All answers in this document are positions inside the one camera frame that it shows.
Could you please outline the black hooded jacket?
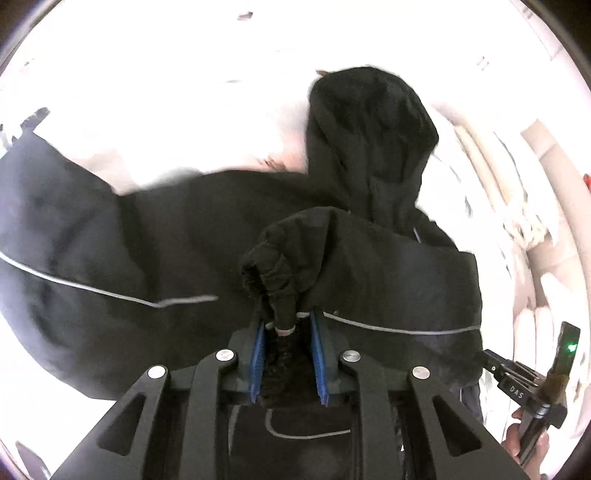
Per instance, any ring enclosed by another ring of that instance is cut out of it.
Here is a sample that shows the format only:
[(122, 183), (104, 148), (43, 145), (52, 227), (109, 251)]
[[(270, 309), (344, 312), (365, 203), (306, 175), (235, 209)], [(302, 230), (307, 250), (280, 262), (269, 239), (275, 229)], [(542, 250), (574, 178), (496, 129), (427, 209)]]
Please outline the black hooded jacket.
[(262, 322), (228, 479), (353, 479), (352, 411), (318, 397), (311, 312), (384, 367), (427, 368), (480, 422), (475, 257), (417, 207), (439, 140), (371, 67), (311, 88), (306, 173), (226, 170), (126, 195), (31, 131), (1, 160), (1, 311), (42, 368), (111, 407)]

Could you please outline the black tracker device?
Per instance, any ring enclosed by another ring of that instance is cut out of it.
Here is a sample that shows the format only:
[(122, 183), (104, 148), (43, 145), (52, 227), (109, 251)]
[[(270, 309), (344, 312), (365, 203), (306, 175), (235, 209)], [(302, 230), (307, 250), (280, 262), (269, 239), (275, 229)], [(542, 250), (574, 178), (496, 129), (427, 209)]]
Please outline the black tracker device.
[[(580, 329), (578, 327), (575, 327), (568, 322), (563, 322), (561, 324), (556, 354), (548, 373), (565, 374), (567, 376), (567, 385), (577, 353), (579, 338)], [(527, 466), (535, 455), (537, 442), (541, 434), (549, 427), (551, 427), (551, 425), (546, 424), (543, 420), (531, 417), (523, 410), (519, 430), (520, 452), (518, 455), (519, 463), (522, 467)]]

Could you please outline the floral green bedspread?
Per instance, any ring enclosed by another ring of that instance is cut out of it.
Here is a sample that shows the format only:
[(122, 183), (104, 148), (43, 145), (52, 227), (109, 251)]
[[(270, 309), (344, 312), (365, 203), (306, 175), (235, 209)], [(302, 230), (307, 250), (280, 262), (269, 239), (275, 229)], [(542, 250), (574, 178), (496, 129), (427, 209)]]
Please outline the floral green bedspread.
[[(477, 262), (480, 423), (524, 479), (590, 475), (590, 89), (532, 1), (11, 1), (2, 6), (1, 160), (31, 131), (118, 195), (226, 170), (306, 173), (311, 88), (371, 67), (419, 96), (439, 140), (417, 207)], [(61, 451), (111, 408), (46, 371), (3, 397)], [(560, 429), (519, 463), (523, 409), (479, 362), (546, 376), (580, 329)]]

